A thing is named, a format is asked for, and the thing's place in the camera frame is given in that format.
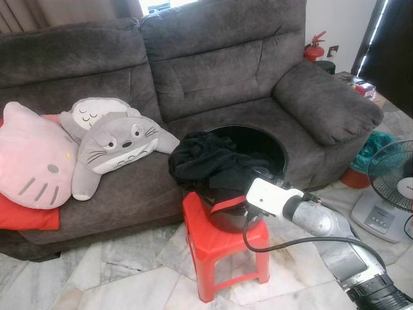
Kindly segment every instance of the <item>plush toy eye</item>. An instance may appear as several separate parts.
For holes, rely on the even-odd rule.
[[[139,137],[142,133],[142,126],[139,124],[133,124],[132,127],[130,128],[130,134],[132,137]]]
[[[110,138],[110,142],[103,147],[105,150],[113,150],[116,148],[116,139],[114,137]]]

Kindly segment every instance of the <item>fan base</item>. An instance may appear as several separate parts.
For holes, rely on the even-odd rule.
[[[405,236],[404,226],[410,215],[387,203],[372,189],[365,191],[350,213],[362,228],[392,243],[400,242]]]

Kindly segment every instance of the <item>black bucket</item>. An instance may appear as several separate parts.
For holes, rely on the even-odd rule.
[[[230,138],[237,145],[238,153],[251,155],[259,152],[265,154],[270,162],[268,168],[270,173],[278,178],[284,177],[288,161],[287,154],[282,144],[273,135],[262,129],[246,125],[227,125],[208,131],[219,137]],[[208,197],[207,192],[198,194],[204,201],[203,205],[206,207],[206,211],[210,215],[210,221],[214,226],[231,233],[240,233],[243,230],[246,220],[244,214],[247,210],[244,203],[211,214],[213,207],[211,201],[213,200]],[[258,219],[251,222],[248,228],[253,228],[258,223]]]

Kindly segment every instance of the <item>wall switch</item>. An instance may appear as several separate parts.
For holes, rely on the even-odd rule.
[[[327,57],[333,57],[338,52],[338,45],[330,46],[328,49]]]

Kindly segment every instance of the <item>fire extinguisher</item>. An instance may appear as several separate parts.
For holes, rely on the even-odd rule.
[[[314,36],[312,38],[311,44],[307,45],[304,50],[304,57],[309,61],[316,61],[317,57],[324,55],[324,49],[319,46],[319,42],[324,42],[325,40],[320,40],[320,37],[325,35],[325,31]]]

